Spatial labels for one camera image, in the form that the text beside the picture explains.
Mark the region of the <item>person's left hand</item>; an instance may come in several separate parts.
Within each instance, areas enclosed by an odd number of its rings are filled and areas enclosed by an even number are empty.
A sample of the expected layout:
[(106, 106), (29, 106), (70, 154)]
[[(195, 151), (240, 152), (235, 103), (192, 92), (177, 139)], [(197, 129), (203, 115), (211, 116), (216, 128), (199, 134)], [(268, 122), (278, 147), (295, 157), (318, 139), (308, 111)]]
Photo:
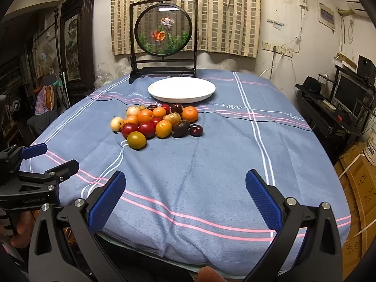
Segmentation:
[(26, 248), (32, 236), (32, 231), (35, 224), (35, 218), (30, 211), (21, 212), (19, 216), (14, 219), (16, 223), (17, 234), (10, 238), (10, 243), (15, 248)]

